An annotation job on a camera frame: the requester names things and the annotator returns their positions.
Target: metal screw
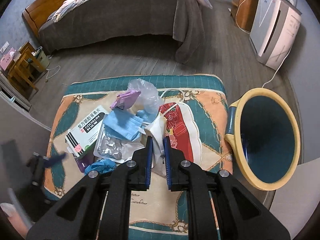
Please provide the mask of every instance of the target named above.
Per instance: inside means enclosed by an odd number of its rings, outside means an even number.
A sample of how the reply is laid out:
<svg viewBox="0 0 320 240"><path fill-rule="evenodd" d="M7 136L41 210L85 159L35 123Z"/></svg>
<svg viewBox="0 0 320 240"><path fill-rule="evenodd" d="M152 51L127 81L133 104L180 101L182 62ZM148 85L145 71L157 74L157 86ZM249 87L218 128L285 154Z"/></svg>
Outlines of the metal screw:
<svg viewBox="0 0 320 240"><path fill-rule="evenodd" d="M95 178L95 177L97 177L98 176L98 172L97 171L90 171L89 173L88 173L88 176L89 176L89 178Z"/></svg>
<svg viewBox="0 0 320 240"><path fill-rule="evenodd" d="M219 171L219 174L220 174L221 177L226 178L226 177L229 176L230 173L229 173L229 171L221 170L221 171Z"/></svg>
<svg viewBox="0 0 320 240"><path fill-rule="evenodd" d="M181 162L181 166L182 167L189 167L190 165L191 165L190 161L184 160L184 161Z"/></svg>
<svg viewBox="0 0 320 240"><path fill-rule="evenodd" d="M132 167L134 167L135 165L137 165L137 163L136 163L135 161L133 161L133 160L127 161L127 166L128 166L128 167L132 168Z"/></svg>

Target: white appliance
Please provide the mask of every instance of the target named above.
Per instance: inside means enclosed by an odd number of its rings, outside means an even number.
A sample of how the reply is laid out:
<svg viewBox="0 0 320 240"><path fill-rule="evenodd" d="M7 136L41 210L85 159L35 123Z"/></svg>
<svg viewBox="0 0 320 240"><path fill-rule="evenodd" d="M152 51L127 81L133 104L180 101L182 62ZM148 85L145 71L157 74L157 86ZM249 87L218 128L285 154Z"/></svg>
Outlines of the white appliance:
<svg viewBox="0 0 320 240"><path fill-rule="evenodd" d="M277 70L300 27L301 12L287 0L259 0L250 32L256 59Z"/></svg>

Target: surgical mask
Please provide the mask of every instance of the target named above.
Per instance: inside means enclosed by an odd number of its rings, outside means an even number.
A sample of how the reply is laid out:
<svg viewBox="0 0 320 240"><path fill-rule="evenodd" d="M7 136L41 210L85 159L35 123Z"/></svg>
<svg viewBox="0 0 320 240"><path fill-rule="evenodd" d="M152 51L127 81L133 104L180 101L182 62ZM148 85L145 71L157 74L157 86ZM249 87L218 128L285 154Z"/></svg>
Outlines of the surgical mask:
<svg viewBox="0 0 320 240"><path fill-rule="evenodd" d="M170 90L180 91L183 95L183 101L184 101L184 93L180 89L173 89L173 88L167 89L162 93L160 97L162 98L164 94ZM166 110L163 114L161 112L158 112L156 119L144 128L146 135L152 136L152 143L153 143L153 160L152 160L153 169L152 170L161 176L166 176L165 166L163 165L164 163L163 138L164 138L164 132L166 129L167 119L164 117L164 115L177 105L178 103L174 104L168 110Z"/></svg>
<svg viewBox="0 0 320 240"><path fill-rule="evenodd" d="M142 118L117 107L103 119L106 134L119 140L127 139L130 141L139 138L141 133L145 134L141 128L142 122Z"/></svg>
<svg viewBox="0 0 320 240"><path fill-rule="evenodd" d="M136 112L136 116L142 118L144 123L152 123L156 119L157 113L150 114L145 109L143 109L138 110Z"/></svg>

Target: nightstand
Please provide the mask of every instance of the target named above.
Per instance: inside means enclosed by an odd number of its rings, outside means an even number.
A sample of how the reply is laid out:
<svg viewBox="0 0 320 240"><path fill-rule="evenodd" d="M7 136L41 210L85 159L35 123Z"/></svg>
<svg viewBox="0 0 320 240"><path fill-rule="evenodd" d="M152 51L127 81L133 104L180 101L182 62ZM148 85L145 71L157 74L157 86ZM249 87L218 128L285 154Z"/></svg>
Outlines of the nightstand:
<svg viewBox="0 0 320 240"><path fill-rule="evenodd" d="M231 16L233 17L234 21L236 20L236 13L238 11L239 4L243 1L244 0L232 1ZM242 29L245 29L249 32L251 31L254 17L256 15L258 1L259 0L246 0L239 8L237 23Z"/></svg>

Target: pink box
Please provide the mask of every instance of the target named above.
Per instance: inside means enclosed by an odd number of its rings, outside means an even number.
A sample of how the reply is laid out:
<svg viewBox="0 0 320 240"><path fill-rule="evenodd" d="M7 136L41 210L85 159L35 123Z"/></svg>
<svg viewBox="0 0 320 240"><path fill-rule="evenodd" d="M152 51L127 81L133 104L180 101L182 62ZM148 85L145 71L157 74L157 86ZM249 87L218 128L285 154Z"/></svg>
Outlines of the pink box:
<svg viewBox="0 0 320 240"><path fill-rule="evenodd" d="M13 58L10 57L10 52L12 51L15 52L16 50L14 48L11 48L9 52L6 55L4 55L0 61L0 66L3 70L6 70L10 62L13 60Z"/></svg>

